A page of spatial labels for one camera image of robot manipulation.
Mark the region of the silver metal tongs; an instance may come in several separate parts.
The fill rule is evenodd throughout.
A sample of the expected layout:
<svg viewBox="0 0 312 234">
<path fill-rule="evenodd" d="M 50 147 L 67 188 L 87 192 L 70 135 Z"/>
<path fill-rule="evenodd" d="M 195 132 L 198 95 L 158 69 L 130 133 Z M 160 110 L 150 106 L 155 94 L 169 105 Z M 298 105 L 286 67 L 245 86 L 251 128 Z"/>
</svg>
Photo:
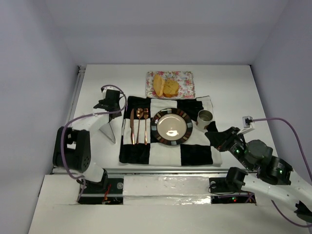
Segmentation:
<svg viewBox="0 0 312 234">
<path fill-rule="evenodd" d="M 113 143 L 116 143 L 116 137 L 113 128 L 110 124 L 109 115 L 102 115 L 103 125 L 100 127 L 100 131 Z"/>
</svg>

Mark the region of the light yellow bread slice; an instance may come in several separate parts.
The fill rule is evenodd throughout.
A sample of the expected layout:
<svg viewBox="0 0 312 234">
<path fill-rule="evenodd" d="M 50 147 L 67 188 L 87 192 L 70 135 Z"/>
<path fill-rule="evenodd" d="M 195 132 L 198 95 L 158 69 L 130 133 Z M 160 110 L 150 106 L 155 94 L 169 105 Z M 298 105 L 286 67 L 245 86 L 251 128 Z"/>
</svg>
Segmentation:
<svg viewBox="0 0 312 234">
<path fill-rule="evenodd" d="M 158 74 L 154 75 L 153 88 L 158 97 L 163 95 L 165 80 Z"/>
</svg>

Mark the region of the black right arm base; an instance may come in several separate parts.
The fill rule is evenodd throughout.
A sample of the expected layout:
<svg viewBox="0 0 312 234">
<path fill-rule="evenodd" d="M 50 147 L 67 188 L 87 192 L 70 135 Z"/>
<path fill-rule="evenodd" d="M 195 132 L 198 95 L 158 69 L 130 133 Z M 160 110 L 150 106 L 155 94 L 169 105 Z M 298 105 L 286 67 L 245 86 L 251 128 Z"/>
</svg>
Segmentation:
<svg viewBox="0 0 312 234">
<path fill-rule="evenodd" d="M 239 193 L 245 185 L 244 179 L 247 175 L 246 171 L 231 167 L 225 177 L 209 178 L 210 193 L 215 195 Z"/>
</svg>

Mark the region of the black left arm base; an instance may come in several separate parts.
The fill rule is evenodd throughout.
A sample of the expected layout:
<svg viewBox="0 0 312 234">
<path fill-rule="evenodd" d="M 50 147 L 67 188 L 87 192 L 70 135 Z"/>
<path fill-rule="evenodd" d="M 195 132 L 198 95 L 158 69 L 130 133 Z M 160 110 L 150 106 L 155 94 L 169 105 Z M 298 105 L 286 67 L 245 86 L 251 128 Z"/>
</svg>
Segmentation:
<svg viewBox="0 0 312 234">
<path fill-rule="evenodd" d="M 86 188 L 78 199 L 79 204 L 84 205 L 121 205 L 123 204 L 122 177 L 110 178 L 104 172 L 100 182 L 86 181 Z"/>
</svg>

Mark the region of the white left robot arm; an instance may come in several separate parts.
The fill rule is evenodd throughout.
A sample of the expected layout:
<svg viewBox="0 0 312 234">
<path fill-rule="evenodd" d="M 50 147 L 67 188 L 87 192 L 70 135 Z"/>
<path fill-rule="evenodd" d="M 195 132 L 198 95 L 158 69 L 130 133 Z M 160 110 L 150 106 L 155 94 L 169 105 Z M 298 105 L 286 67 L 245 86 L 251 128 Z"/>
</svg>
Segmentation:
<svg viewBox="0 0 312 234">
<path fill-rule="evenodd" d="M 92 183 L 102 183 L 105 170 L 96 165 L 91 158 L 92 136 L 105 130 L 111 132 L 110 140 L 115 143 L 116 138 L 111 127 L 111 120 L 122 115 L 124 107 L 120 107 L 120 96 L 124 93 L 115 86 L 101 88 L 103 98 L 93 107 L 92 113 L 77 117 L 60 127 L 57 132 L 53 153 L 53 165 L 67 171 L 76 171 L 80 175 L 76 180 L 83 179 Z"/>
</svg>

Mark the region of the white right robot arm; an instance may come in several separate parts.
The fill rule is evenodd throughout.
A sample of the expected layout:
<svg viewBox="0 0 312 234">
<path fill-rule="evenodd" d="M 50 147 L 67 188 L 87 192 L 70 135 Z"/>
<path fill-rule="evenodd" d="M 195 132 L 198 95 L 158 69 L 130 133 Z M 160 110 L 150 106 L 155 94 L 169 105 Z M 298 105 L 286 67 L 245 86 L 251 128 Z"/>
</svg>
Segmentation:
<svg viewBox="0 0 312 234">
<path fill-rule="evenodd" d="M 312 187 L 285 160 L 273 155 L 263 141 L 246 142 L 244 134 L 253 128 L 231 127 L 224 132 L 206 132 L 211 146 L 219 152 L 231 153 L 244 167 L 231 167 L 226 177 L 210 179 L 212 194 L 226 196 L 250 191 L 263 193 L 271 199 L 279 197 L 298 218 L 312 221 Z"/>
</svg>

